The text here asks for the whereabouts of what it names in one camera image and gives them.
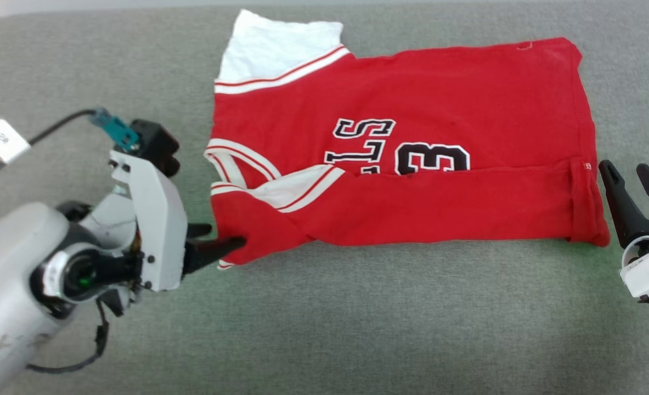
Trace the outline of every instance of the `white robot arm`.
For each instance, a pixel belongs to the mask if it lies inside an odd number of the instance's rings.
[[[187,222],[168,179],[179,168],[178,143],[161,125],[135,120],[128,127],[104,109],[76,114],[90,116],[115,140],[109,163],[119,184],[94,208],[31,203],[0,220],[0,390],[25,368],[67,373],[88,365],[106,343],[103,304],[119,317],[142,290],[174,290],[186,274],[245,243],[194,240],[211,227]],[[74,307],[87,302],[103,317],[96,354],[65,368],[29,365]]]
[[[610,161],[600,163],[600,173],[619,244],[624,248],[619,275],[633,297],[649,304],[649,220],[627,193],[624,179]],[[637,174],[649,197],[648,165],[638,165]]]

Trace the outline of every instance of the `folded fabric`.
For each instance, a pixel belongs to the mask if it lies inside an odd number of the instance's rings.
[[[235,22],[205,151],[219,236],[249,243],[226,262],[313,239],[607,245],[573,43],[356,58],[341,30],[245,10]]]

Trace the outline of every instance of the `label tag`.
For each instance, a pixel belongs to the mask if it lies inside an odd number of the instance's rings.
[[[10,163],[31,146],[6,120],[0,120],[0,159]]]

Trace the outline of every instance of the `gray table surface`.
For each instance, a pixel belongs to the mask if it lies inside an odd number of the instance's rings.
[[[357,56],[565,36],[600,158],[649,163],[649,0],[254,8],[339,20]],[[101,104],[165,125],[194,221],[217,180],[202,151],[212,80],[238,8],[94,11],[0,20],[0,117],[31,137]],[[0,173],[0,217],[30,201],[98,202],[109,140],[73,123]],[[333,247],[207,268],[112,319],[106,355],[73,375],[24,373],[13,393],[649,393],[649,307],[621,283],[621,250],[560,240]],[[93,350],[92,308],[36,362]]]

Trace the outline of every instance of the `blue connector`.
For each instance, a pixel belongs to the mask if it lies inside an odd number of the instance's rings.
[[[139,150],[139,135],[127,126],[118,117],[112,116],[106,109],[99,107],[95,115],[91,116],[91,123],[101,128],[109,137],[124,151],[132,152]]]

